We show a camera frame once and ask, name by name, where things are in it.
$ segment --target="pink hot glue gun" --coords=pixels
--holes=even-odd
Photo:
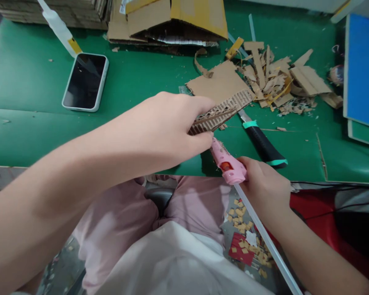
[[[241,162],[226,150],[215,137],[210,148],[216,165],[223,171],[223,178],[229,185],[239,184],[248,180],[247,170]]]

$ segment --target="white shirt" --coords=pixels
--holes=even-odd
[[[273,294],[223,256],[209,237],[170,221],[134,243],[96,295]]]

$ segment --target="phone screen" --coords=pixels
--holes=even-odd
[[[106,58],[81,53],[77,56],[70,83],[64,96],[66,107],[94,108]]]

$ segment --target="person's left hand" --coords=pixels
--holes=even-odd
[[[210,98],[160,92],[86,136],[101,153],[125,157],[133,177],[155,173],[210,148],[212,132],[187,133],[214,106]]]

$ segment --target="pink pants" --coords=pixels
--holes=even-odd
[[[144,197],[145,188],[130,180],[105,191],[85,212],[73,235],[85,260],[82,286],[93,295],[127,251],[152,230],[173,220],[188,231],[208,236],[224,247],[220,228],[231,187],[223,178],[176,176],[178,186],[165,210]]]

